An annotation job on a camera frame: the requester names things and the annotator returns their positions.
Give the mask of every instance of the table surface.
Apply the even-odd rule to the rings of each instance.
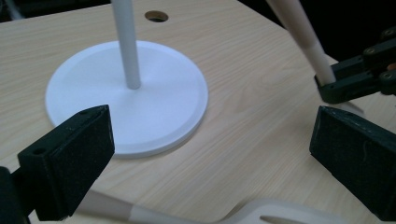
[[[209,103],[178,149],[112,160],[93,189],[169,215],[210,222],[241,202],[276,198],[348,223],[381,223],[309,153],[318,106],[314,72],[288,33],[236,0],[136,0],[137,38],[176,49],[205,75]],[[150,10],[166,22],[145,18]],[[0,165],[53,127],[44,97],[54,71],[90,46],[117,39],[110,6],[0,24]],[[395,97],[355,102],[396,131]],[[33,223],[38,220],[30,215]],[[64,223],[119,223],[74,214]]]

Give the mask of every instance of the wood grain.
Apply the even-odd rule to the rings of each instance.
[[[138,39],[179,50],[200,67],[209,105],[183,146],[113,160],[94,189],[203,222],[242,202],[277,198],[348,223],[381,223],[309,154],[322,102],[313,70],[285,30],[235,0],[136,0],[134,9]],[[150,10],[169,20],[146,20]],[[115,39],[110,6],[0,24],[1,166],[17,169],[17,153],[52,129],[44,96],[60,64]],[[367,119],[396,131],[394,97],[375,94],[355,103]],[[38,223],[35,214],[31,219]],[[75,214],[64,223],[119,222]]]

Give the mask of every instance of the wooden table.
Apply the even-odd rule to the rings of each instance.
[[[349,223],[381,223],[309,153],[318,106],[314,72],[288,33],[235,0],[136,0],[137,37],[177,49],[209,87],[203,123],[182,147],[112,160],[93,189],[203,222],[237,204],[276,198]],[[169,21],[145,18],[150,10]],[[75,53],[117,39],[110,6],[0,24],[0,165],[53,127],[44,96],[53,72]],[[395,132],[394,97],[359,99],[366,118]],[[33,223],[38,220],[30,216]],[[75,214],[65,223],[119,223]]]

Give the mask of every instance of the white stick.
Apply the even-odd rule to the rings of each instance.
[[[334,72],[330,68],[323,48],[318,41],[309,19],[305,15],[300,1],[267,0],[267,2],[317,73],[319,85],[323,86],[336,81]],[[362,117],[364,116],[363,110],[350,102],[333,106]]]
[[[131,0],[112,0],[114,19],[120,41],[120,52],[129,89],[140,87],[139,61],[134,33],[134,7]]]

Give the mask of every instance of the round white disc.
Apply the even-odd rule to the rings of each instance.
[[[57,126],[78,111],[109,105],[115,157],[139,158],[177,146],[201,122],[208,99],[205,78],[180,52],[137,41],[141,87],[126,86],[119,42],[84,49],[54,73],[46,107]]]

